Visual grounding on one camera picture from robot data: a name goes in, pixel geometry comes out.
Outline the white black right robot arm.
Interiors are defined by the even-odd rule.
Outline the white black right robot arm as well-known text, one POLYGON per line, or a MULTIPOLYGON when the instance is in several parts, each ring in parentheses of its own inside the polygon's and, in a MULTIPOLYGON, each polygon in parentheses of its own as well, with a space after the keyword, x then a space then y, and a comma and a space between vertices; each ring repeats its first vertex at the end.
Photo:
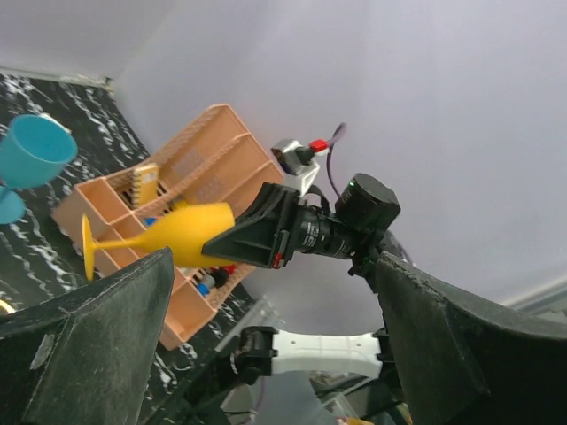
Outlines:
POLYGON ((264 184, 236 224, 207 240, 202 252, 262 268, 266 276, 299 258, 268 292, 286 315, 313 319, 325 333, 246 327, 218 367, 241 383, 295 371, 379 377, 392 359, 386 331, 354 334, 353 328, 364 313, 377 312, 372 268, 380 252, 400 252, 388 230, 399 213, 394 192, 368 174, 356 174, 333 208, 325 200, 304 205, 297 190, 264 184))

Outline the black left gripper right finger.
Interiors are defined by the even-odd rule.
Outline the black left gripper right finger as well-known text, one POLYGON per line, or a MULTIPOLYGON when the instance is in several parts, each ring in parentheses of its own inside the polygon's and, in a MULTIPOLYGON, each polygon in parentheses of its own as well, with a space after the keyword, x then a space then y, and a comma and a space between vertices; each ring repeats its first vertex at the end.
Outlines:
POLYGON ((564 424, 566 327, 442 282, 389 253, 379 303, 415 424, 564 424))

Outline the yellow wine glass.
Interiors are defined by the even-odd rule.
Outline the yellow wine glass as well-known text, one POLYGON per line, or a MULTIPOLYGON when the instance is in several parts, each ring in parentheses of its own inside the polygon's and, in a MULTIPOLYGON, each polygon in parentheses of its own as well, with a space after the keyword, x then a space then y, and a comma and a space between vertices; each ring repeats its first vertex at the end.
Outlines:
POLYGON ((88 217, 83 215, 82 251, 86 277, 90 281, 94 277, 96 251, 118 248, 138 247, 153 253, 168 247, 178 267, 230 266, 233 262, 205 255, 202 248, 206 242, 234 225, 233 212, 226 203, 190 205, 168 213, 138 236, 99 243, 92 237, 88 217))

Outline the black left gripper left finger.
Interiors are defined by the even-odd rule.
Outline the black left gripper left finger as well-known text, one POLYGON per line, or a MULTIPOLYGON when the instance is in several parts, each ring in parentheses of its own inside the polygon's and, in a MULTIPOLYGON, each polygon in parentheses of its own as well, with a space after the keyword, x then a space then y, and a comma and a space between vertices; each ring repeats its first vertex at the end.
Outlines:
POLYGON ((135 424, 174 283, 170 249, 1 318, 3 424, 135 424))

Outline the teal wine glass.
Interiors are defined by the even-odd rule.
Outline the teal wine glass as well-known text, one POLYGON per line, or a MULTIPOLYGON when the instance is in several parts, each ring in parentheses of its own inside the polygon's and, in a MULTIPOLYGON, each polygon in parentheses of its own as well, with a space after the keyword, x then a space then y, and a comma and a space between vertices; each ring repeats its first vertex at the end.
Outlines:
POLYGON ((24 215, 19 190, 51 182, 77 154, 71 132, 55 120, 33 114, 13 118, 1 139, 1 223, 24 215))

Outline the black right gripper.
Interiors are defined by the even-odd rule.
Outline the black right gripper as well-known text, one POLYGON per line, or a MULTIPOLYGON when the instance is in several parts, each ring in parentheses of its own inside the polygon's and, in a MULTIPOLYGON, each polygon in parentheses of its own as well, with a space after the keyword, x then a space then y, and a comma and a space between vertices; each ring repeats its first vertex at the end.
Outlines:
POLYGON ((236 224, 203 245, 202 253, 266 269, 286 267, 293 257, 293 237, 300 192, 265 182, 236 224))

